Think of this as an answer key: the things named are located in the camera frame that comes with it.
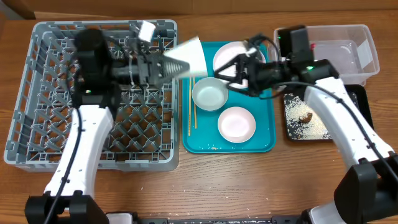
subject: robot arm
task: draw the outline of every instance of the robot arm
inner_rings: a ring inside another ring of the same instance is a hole
[[[61,196],[71,196],[76,190],[83,195],[94,198],[95,175],[100,161],[100,155],[108,133],[113,127],[113,117],[109,108],[100,108],[98,105],[83,105],[80,110],[83,132],[81,134],[76,158],[73,161],[69,174],[69,182],[65,184]],[[63,150],[61,161],[51,181],[47,184],[44,193],[55,196],[60,188],[61,178],[65,175],[67,165],[75,147],[78,136],[78,117],[76,110],[72,113],[72,126],[67,145]]]
[[[215,77],[229,81],[228,89],[248,96],[259,96],[265,89],[285,86],[283,92],[295,93],[304,99],[331,133],[348,171],[335,190],[334,202],[304,211],[298,223],[360,224],[396,215],[398,158],[394,150],[362,117],[330,62],[314,61],[306,28],[291,27],[278,33],[280,54],[285,61],[259,62],[256,59],[259,43],[270,40],[257,35],[245,40],[247,52],[215,70]],[[220,75],[234,64],[235,77]],[[243,79],[248,80],[247,90],[230,86]]]
[[[374,132],[357,107],[355,107],[341,79],[334,77],[324,78],[317,80],[316,86],[320,86],[344,100],[351,110],[354,111],[366,133],[369,135],[372,142],[375,143],[378,151],[384,158],[388,158],[390,156],[389,153],[394,152],[390,145],[386,144]],[[304,101],[317,115],[319,115],[319,117],[321,117],[321,120],[340,150],[347,169],[353,165],[359,164],[361,159],[367,159],[369,162],[379,159],[369,148],[369,144],[364,139],[362,132],[343,105],[337,103],[335,99],[331,98],[325,92],[314,87],[307,87]]]
[[[394,150],[390,145],[386,144],[374,132],[357,107],[355,107],[353,102],[350,100],[341,79],[336,79],[334,77],[324,78],[317,80],[316,86],[320,86],[344,100],[351,110],[354,111],[356,117],[359,119],[372,142],[377,146],[382,157],[389,158],[391,154],[394,154]],[[368,142],[364,139],[362,132],[359,130],[357,124],[346,108],[336,102],[335,99],[330,98],[330,96],[325,92],[314,87],[306,88],[304,100],[306,104],[311,107],[319,117],[321,117],[329,133],[332,135],[335,144],[340,149],[340,153],[347,169],[350,169],[353,166],[360,168],[362,166],[361,161],[369,162],[368,164],[365,164],[369,171],[366,171],[360,178],[358,178],[358,185],[341,184],[337,188],[335,192],[335,200],[339,202],[338,205],[340,210],[337,209],[335,201],[315,207],[306,211],[308,212],[307,218],[311,221],[310,223],[364,223],[395,215],[396,205],[392,205],[390,207],[385,206],[384,208],[380,205],[380,203],[387,205],[388,201],[392,200],[392,197],[381,199],[379,198],[380,196],[377,195],[381,193],[380,190],[378,192],[376,184],[377,182],[381,182],[381,180],[377,179],[377,172],[373,166],[370,166],[370,164],[372,162],[377,162],[379,158],[369,148]],[[370,187],[369,190],[360,192],[363,188],[369,186],[373,188]],[[353,203],[357,203],[358,201],[360,201],[363,206],[358,204],[353,205]]]
[[[112,58],[107,41],[100,30],[79,32],[74,40],[79,69],[74,77],[72,126],[61,161],[43,196],[29,197],[25,206],[28,223],[132,223],[134,215],[105,215],[93,200],[94,183],[104,142],[113,127],[121,101],[120,85],[137,85],[142,91],[148,86],[159,88],[165,82],[186,73],[203,76],[198,65],[205,64],[199,39],[193,39],[175,50],[148,53],[155,25],[143,21],[137,40],[129,43],[124,61]],[[189,52],[195,56],[193,62]],[[69,209],[70,216],[57,215]]]

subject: white bowl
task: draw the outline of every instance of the white bowl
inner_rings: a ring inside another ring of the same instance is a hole
[[[226,103],[228,89],[218,78],[203,78],[193,87],[192,99],[200,109],[214,111]]]
[[[247,52],[247,50],[241,41],[231,42],[231,43],[228,43],[228,44],[222,46],[220,49],[218,49],[216,55],[214,55],[213,70],[219,69],[221,66],[225,65],[231,59],[235,58],[235,56],[237,56],[239,54],[246,53],[246,52]],[[262,61],[265,62],[266,58],[264,57],[264,55],[261,52],[260,52],[260,54],[261,54]],[[226,75],[229,77],[234,77],[235,74],[236,74],[236,66],[235,65],[220,72],[220,75]],[[247,88],[248,80],[244,79],[242,81],[242,84],[231,83],[231,87],[239,88],[239,89]]]
[[[218,118],[218,131],[233,143],[249,140],[256,131],[256,120],[246,109],[234,106],[224,110]]]

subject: gray plastic dish rack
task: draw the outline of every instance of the gray plastic dish rack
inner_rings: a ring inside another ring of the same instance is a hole
[[[127,50],[132,32],[142,21],[40,22],[29,44],[24,73],[4,151],[4,160],[31,172],[55,171],[70,129],[72,102],[65,91],[66,64],[79,30],[101,29]],[[156,25],[150,50],[177,45],[177,24]],[[122,57],[113,44],[109,49]],[[178,166],[178,80],[160,90],[134,86],[122,94],[114,128],[102,149],[99,169],[123,171],[173,170]]]

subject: black cable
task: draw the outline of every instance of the black cable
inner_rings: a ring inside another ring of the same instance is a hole
[[[133,42],[133,40],[129,40],[129,46],[132,49],[132,53],[135,53],[136,55],[143,56],[144,61],[148,62],[147,55],[141,49],[141,41],[140,40],[135,40],[135,42]]]
[[[264,36],[264,38],[266,39],[266,41],[268,41],[276,50],[276,60],[278,62],[280,62],[280,54],[279,54],[279,48],[276,46],[275,42],[273,40],[271,40],[269,37]]]
[[[65,81],[66,81],[66,84],[67,84],[67,89],[68,89],[69,95],[70,95],[71,99],[73,99],[72,98],[72,92],[70,91],[69,81],[68,81],[70,68],[71,68],[71,65],[69,65],[69,67],[68,67],[67,78],[65,79]],[[49,210],[47,216],[45,217],[44,224],[48,224],[50,222],[50,220],[52,219],[52,217],[53,217],[53,213],[55,211],[55,207],[57,206],[59,198],[61,197],[61,193],[63,191],[63,188],[65,187],[65,184],[68,182],[68,176],[69,176],[69,173],[70,173],[70,169],[72,168],[73,161],[75,160],[75,157],[76,157],[76,154],[77,154],[77,149],[78,149],[78,146],[79,146],[79,143],[80,143],[80,138],[81,138],[81,132],[83,130],[82,130],[82,125],[81,125],[80,110],[76,108],[76,112],[77,112],[77,116],[78,116],[79,127],[78,127],[75,147],[73,148],[73,152],[72,152],[72,154],[70,156],[70,160],[69,160],[67,169],[65,170],[65,174],[61,178],[61,184],[60,184],[60,187],[58,189],[58,192],[57,192],[57,194],[56,194],[56,196],[54,198],[53,203],[51,204],[51,207],[50,207],[50,210]]]
[[[394,172],[394,170],[391,168],[391,166],[387,163],[386,159],[376,149],[376,145],[372,142],[372,140],[370,139],[370,137],[366,133],[365,129],[363,128],[363,126],[361,124],[361,122],[359,121],[359,119],[354,114],[354,111],[351,110],[351,108],[343,101],[343,99],[339,98],[338,96],[334,95],[333,93],[329,92],[328,90],[326,90],[326,89],[324,89],[322,87],[316,86],[314,84],[311,84],[311,83],[305,83],[305,82],[282,82],[282,83],[278,83],[278,84],[274,85],[274,87],[284,86],[284,85],[302,85],[302,86],[314,87],[314,88],[316,88],[318,90],[321,90],[321,91],[325,92],[326,94],[328,94],[332,98],[334,98],[337,101],[337,103],[341,103],[341,105],[343,105],[346,108],[348,113],[354,119],[354,121],[355,121],[356,125],[358,126],[359,130],[362,132],[363,136],[365,137],[365,140],[368,142],[369,147],[373,150],[373,152],[375,153],[375,155],[377,155],[377,157],[379,158],[381,163],[390,172],[392,178],[395,179],[396,184],[398,185],[398,176],[397,176],[397,174]]]

